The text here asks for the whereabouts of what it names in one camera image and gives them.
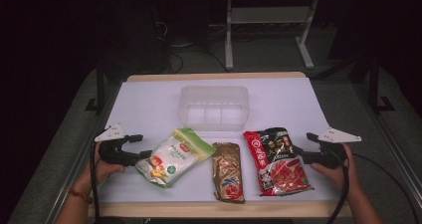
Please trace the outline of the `white table cover sheet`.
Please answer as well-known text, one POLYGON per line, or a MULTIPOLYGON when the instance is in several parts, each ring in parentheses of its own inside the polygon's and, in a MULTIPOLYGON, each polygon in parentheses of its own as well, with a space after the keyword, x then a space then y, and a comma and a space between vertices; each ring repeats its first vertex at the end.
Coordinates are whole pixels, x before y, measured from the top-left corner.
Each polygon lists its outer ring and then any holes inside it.
MULTIPOLYGON (((307 78, 233 79, 202 81, 128 82, 121 86, 107 123, 119 123, 127 134, 142 134, 143 141, 124 148, 133 152, 153 149, 181 128, 178 107, 187 86, 242 86, 249 92, 249 117, 243 130, 285 128, 293 144, 310 151, 318 145, 306 134, 321 134, 330 124, 307 78)), ((214 202, 212 161, 188 170, 168 188, 148 182, 130 167, 99 186, 100 203, 214 202)))

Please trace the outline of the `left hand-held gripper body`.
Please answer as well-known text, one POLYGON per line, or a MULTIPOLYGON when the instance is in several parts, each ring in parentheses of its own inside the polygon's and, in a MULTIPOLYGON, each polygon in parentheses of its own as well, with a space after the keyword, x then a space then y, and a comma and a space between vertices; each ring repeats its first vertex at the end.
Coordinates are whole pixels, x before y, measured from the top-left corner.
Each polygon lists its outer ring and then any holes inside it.
POLYGON ((109 164, 121 164, 123 166, 133 165, 130 153, 122 150, 122 146, 129 142, 120 123, 110 125, 102 133, 95 137, 99 142, 99 155, 101 159, 109 164))

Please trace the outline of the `clear plastic bin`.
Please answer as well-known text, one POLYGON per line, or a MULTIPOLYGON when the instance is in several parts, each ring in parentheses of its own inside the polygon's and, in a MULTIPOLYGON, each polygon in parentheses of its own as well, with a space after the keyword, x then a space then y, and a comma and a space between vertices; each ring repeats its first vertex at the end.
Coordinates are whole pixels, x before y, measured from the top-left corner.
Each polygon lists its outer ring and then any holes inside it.
POLYGON ((249 92, 240 86, 187 86, 180 92, 178 115, 197 131, 239 131, 249 117, 249 92))

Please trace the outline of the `person's left hand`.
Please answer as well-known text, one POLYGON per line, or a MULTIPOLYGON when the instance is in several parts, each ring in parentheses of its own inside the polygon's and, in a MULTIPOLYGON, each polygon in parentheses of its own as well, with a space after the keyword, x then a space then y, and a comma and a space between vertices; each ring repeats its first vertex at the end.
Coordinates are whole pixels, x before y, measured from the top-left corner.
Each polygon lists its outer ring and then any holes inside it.
MULTIPOLYGON (((96 152, 95 152, 95 171, 96 171, 96 184, 101 184, 106 181, 115 173, 125 172, 125 167, 121 164, 109 164, 101 160, 99 155, 99 148, 102 144, 100 142, 96 143, 96 152)), ((85 194, 90 194, 92 191, 92 182, 91 182, 91 162, 88 161, 82 174, 73 184, 73 188, 85 194)))

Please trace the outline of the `white and green food packet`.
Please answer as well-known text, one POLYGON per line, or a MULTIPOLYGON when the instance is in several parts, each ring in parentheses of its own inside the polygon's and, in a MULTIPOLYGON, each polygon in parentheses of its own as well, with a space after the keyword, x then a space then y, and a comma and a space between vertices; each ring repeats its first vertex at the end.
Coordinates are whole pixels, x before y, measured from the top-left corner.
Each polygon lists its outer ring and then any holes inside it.
POLYGON ((167 188, 185 172, 206 160, 215 148, 191 128, 176 129, 149 158, 136 163, 136 170, 149 182, 167 188))

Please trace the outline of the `black metal stand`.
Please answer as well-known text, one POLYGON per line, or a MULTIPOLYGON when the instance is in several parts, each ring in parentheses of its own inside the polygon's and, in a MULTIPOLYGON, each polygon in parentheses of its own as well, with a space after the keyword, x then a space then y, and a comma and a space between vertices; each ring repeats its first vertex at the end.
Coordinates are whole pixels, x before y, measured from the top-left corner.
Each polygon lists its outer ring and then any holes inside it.
POLYGON ((394 111, 394 106, 388 97, 381 97, 378 94, 379 65, 376 56, 371 54, 369 60, 369 92, 368 103, 376 113, 394 111))
POLYGON ((105 73, 101 62, 96 66, 97 97, 90 99, 86 105, 86 111, 99 113, 105 105, 105 73))

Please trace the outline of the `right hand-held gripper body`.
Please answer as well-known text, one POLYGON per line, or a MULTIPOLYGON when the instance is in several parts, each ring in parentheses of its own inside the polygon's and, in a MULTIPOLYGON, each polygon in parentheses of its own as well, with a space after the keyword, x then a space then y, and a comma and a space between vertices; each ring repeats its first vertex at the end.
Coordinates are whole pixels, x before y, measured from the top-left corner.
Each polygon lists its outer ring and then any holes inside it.
POLYGON ((347 159, 347 154, 343 144, 348 142, 361 142, 359 135, 329 127, 316 137, 320 144, 320 151, 323 156, 321 164, 325 167, 334 169, 343 164, 347 159))

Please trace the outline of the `white metal stand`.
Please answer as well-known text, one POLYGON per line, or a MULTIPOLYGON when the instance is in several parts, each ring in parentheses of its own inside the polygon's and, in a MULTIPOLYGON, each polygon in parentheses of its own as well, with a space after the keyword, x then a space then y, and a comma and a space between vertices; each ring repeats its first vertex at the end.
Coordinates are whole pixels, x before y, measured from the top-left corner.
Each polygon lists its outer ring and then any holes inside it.
POLYGON ((296 43, 309 70, 315 67, 306 46, 307 37, 317 10, 319 0, 312 0, 308 6, 288 7, 234 7, 232 0, 227 0, 225 65, 234 69, 232 49, 232 26, 239 24, 303 24, 302 33, 296 37, 296 43))

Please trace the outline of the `brown and gold food packet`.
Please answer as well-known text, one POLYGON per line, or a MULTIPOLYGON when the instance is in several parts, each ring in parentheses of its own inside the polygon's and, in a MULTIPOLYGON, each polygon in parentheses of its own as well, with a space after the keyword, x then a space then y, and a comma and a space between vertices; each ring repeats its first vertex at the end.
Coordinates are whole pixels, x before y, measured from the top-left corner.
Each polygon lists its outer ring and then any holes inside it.
POLYGON ((215 142, 212 154, 214 195, 228 203, 244 203, 240 147, 232 142, 215 142))

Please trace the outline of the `red and black food packet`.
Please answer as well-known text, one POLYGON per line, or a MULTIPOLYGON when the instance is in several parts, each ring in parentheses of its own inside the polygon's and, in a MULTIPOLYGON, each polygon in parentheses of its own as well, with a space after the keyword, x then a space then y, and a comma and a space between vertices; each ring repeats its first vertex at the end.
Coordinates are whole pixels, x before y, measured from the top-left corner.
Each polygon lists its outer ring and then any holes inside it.
POLYGON ((257 169, 261 196, 286 196, 312 190, 299 149, 284 127, 243 133, 257 169))

